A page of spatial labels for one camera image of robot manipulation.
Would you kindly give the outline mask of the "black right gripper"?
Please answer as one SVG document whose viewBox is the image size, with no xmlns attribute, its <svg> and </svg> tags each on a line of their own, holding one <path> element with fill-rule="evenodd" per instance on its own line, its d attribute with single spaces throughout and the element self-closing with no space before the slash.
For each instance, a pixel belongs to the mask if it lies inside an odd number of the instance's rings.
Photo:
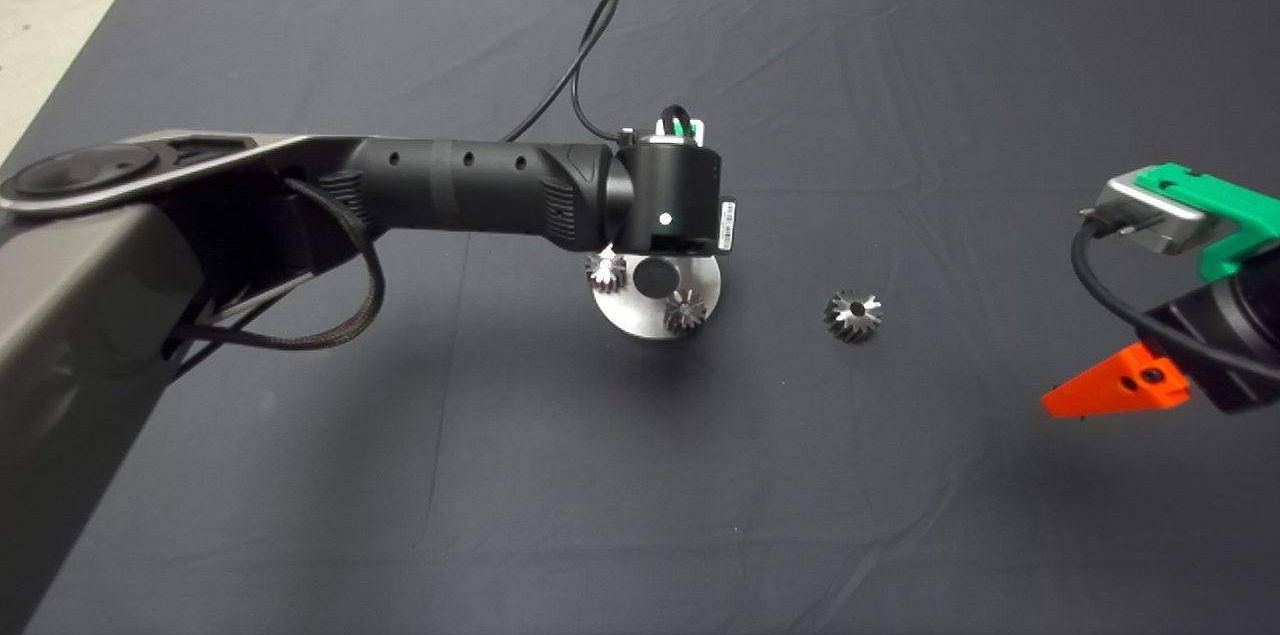
<svg viewBox="0 0 1280 635">
<path fill-rule="evenodd" d="M 1272 369 L 1279 365 L 1276 268 L 1243 268 L 1160 303 L 1147 315 L 1201 344 Z M 1056 419 L 1084 419 L 1171 410 L 1190 399 L 1190 382 L 1224 414 L 1244 414 L 1277 403 L 1275 382 L 1212 364 L 1170 343 L 1165 335 L 1142 329 L 1140 339 L 1147 344 L 1128 344 L 1050 389 L 1039 399 L 1044 411 Z"/>
</svg>

